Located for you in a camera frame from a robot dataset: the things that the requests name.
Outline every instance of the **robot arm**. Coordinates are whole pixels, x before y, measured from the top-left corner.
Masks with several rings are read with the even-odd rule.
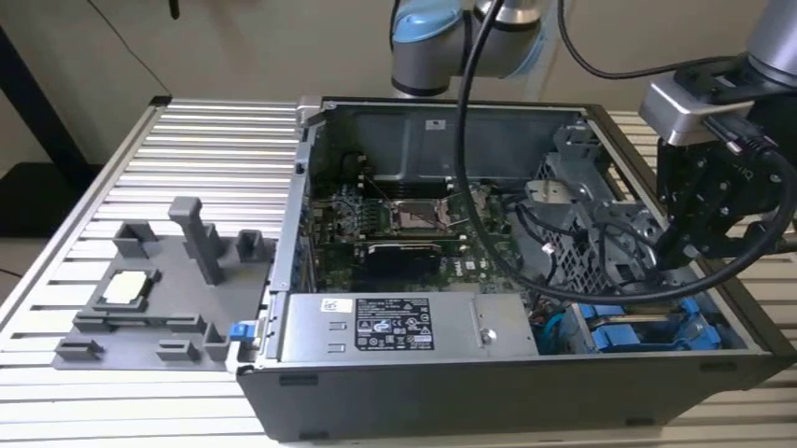
[[[738,256],[767,223],[753,222],[743,237],[726,236],[731,226],[781,205],[781,179],[758,155],[775,150],[797,162],[797,2],[770,0],[747,50],[655,79],[641,106],[661,136],[658,199],[670,217],[657,244],[661,269],[698,255]],[[791,240],[786,235],[769,252],[791,251]]]
[[[480,77],[524,73],[543,45],[542,0],[507,0],[500,7],[478,66]],[[394,21],[392,85],[402,96],[444,93],[452,76],[462,75],[472,40],[491,0],[463,11],[459,0],[410,0]]]

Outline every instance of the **silver table surface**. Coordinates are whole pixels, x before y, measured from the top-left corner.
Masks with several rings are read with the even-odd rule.
[[[655,168],[657,137],[615,122]],[[276,446],[225,372],[55,371],[53,347],[113,258],[124,219],[175,234],[168,203],[197,196],[221,234],[276,237],[296,145],[295,105],[173,100],[149,107],[0,306],[0,441],[18,446]],[[739,276],[797,344],[797,264],[766,257]],[[665,428],[360,441],[366,446],[797,446],[797,369],[709,398]]]

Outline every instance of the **green circuit board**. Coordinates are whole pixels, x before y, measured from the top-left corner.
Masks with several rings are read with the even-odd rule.
[[[334,201],[352,206],[330,206]],[[480,194],[475,202],[498,251],[516,263],[520,255],[500,199]],[[314,212],[319,292],[522,291],[476,241],[459,195],[404,201],[338,197],[319,202],[319,206],[322,211]],[[348,209],[356,210],[356,218],[348,216]],[[431,247],[439,258],[435,271],[412,278],[374,278],[364,260],[375,245]]]

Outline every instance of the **power supply label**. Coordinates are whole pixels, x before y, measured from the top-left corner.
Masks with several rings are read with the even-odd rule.
[[[359,350],[435,350],[428,299],[358,299]]]

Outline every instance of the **black cable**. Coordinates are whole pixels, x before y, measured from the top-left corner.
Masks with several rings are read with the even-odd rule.
[[[514,214],[518,216],[518,222],[520,223],[520,227],[526,231],[526,234],[528,235],[531,240],[534,240],[539,246],[544,247],[547,245],[547,242],[536,233],[534,233],[534,230],[531,229],[528,223],[526,222],[526,217],[523,217],[522,207],[523,207],[523,205],[519,203],[514,206]],[[550,285],[550,280],[552,280],[552,276],[556,274],[556,269],[559,268],[559,263],[556,260],[555,252],[547,253],[547,258],[548,258],[548,262],[550,262],[550,267],[547,268],[546,285]]]
[[[346,159],[348,158],[348,156],[354,156],[354,155],[362,156],[362,151],[358,151],[356,149],[351,149],[348,151],[344,151],[343,154],[340,155],[340,158],[338,160],[338,179],[342,180],[343,179],[343,168],[346,165]]]
[[[387,31],[388,33],[388,40],[390,40],[390,51],[392,52],[394,50],[394,23],[396,21],[396,14],[399,13],[399,5],[400,5],[400,0],[394,0],[394,7],[390,10],[390,26],[387,27]]]
[[[579,236],[579,234],[583,233],[583,231],[568,231],[567,229],[562,229],[560,227],[554,226],[552,224],[547,224],[540,218],[538,218],[531,211],[528,210],[528,208],[523,205],[519,204],[520,206],[520,210],[523,210],[523,213],[526,214],[526,216],[528,217],[528,220],[538,226],[542,227],[543,229],[546,229],[547,231],[552,231],[554,233],[560,233],[564,236],[570,236],[572,238],[575,238],[576,236]]]
[[[172,20],[179,19],[179,0],[169,0],[169,14],[172,15]]]
[[[510,194],[500,199],[500,204],[504,207],[508,207],[510,205],[512,205],[514,203],[519,203],[524,199],[526,199],[526,194]]]
[[[607,226],[605,223],[598,228],[598,267],[601,268],[601,272],[611,287],[622,293],[622,284],[614,279],[606,270],[606,233],[607,233]]]
[[[116,29],[116,26],[113,26],[113,23],[111,23],[111,20],[108,20],[108,18],[101,13],[101,10],[97,7],[97,5],[95,5],[93,0],[85,0],[85,3],[88,3],[88,5],[91,5],[91,7],[93,7],[95,11],[97,11],[97,14],[100,14],[101,19],[104,20],[104,22],[107,23],[108,27],[111,28],[111,31],[113,32],[113,34],[116,35],[116,37],[120,39],[121,44],[127,48],[127,52],[131,54],[131,56],[133,58],[136,58],[136,61],[139,61],[140,66],[144,67],[144,70],[147,70],[147,72],[149,72],[149,75],[152,75],[152,78],[157,82],[157,84],[160,84],[160,87],[165,90],[165,92],[168,93],[168,95],[172,96],[172,91],[169,91],[168,87],[165,87],[165,84],[163,84],[163,81],[160,80],[160,78],[157,77],[157,75],[155,74],[155,72],[152,71],[152,69],[149,68],[149,65],[147,65],[144,63],[144,61],[140,59],[139,55],[129,48],[129,45],[127,45],[127,41],[124,40],[124,37],[121,37],[121,34],[120,34],[119,30]]]
[[[16,273],[14,271],[9,271],[8,269],[0,268],[0,273],[4,273],[5,275],[10,275],[12,277],[16,277],[16,278],[22,278],[22,275],[20,273]]]
[[[619,73],[609,73],[603,72],[595,68],[582,57],[579,52],[575,50],[575,46],[572,45],[572,41],[570,40],[570,34],[567,33],[566,25],[564,25],[564,0],[558,0],[558,10],[556,10],[556,22],[559,23],[559,34],[562,35],[562,42],[564,43],[564,47],[567,48],[567,52],[572,59],[593,76],[602,77],[603,79],[633,79],[635,77],[649,77],[651,75],[658,75],[661,73],[673,72],[679,68],[691,67],[695,65],[703,65],[706,63],[719,63],[725,61],[730,61],[735,59],[734,56],[713,56],[709,58],[694,59],[690,61],[683,61],[682,63],[670,63],[667,65],[662,65],[659,67],[645,68],[642,70],[634,70],[633,72],[619,72]]]
[[[526,231],[526,235],[536,242],[539,245],[546,245],[546,240],[543,240],[542,236],[539,236],[534,230],[531,229],[528,223],[526,222],[526,217],[523,216],[523,205],[518,203],[514,206],[514,214],[518,217],[518,222],[520,223],[520,227]]]
[[[625,233],[627,236],[630,236],[631,238],[634,238],[634,240],[637,240],[638,243],[646,245],[647,247],[654,247],[654,245],[657,244],[653,240],[645,238],[642,235],[639,235],[639,233],[634,230],[634,228],[631,226],[629,226],[627,224],[625,224],[623,222],[619,221],[614,221],[614,220],[607,220],[607,221],[598,221],[594,224],[594,227],[614,227],[618,231],[622,231],[622,233]]]
[[[503,260],[495,246],[491,244],[490,233],[482,223],[475,204],[472,201],[470,180],[464,169],[464,126],[467,119],[467,104],[471,98],[472,79],[475,75],[475,67],[478,66],[478,59],[487,42],[490,30],[495,22],[498,9],[503,6],[503,0],[495,0],[491,3],[490,10],[486,14],[482,28],[479,29],[471,54],[464,65],[462,81],[459,83],[459,98],[456,100],[456,110],[454,119],[454,173],[455,182],[459,193],[464,195],[464,210],[475,230],[479,243],[484,246],[484,250],[495,266],[507,274],[507,276],[519,283],[547,297],[559,301],[575,301],[586,304],[618,304],[627,305],[633,303],[646,303],[651,301],[669,301],[690,296],[719,285],[722,282],[730,280],[738,273],[741,273],[773,248],[775,241],[786,230],[791,217],[794,215],[794,208],[797,207],[797,173],[789,161],[774,151],[767,151],[761,155],[761,162],[770,168],[771,172],[779,175],[781,183],[781,206],[778,207],[774,218],[769,222],[767,229],[761,237],[751,243],[746,252],[737,257],[725,267],[709,276],[693,281],[686,285],[663,289],[661,291],[645,292],[631,295],[590,295],[575,291],[567,291],[540,285],[535,281],[524,277]]]

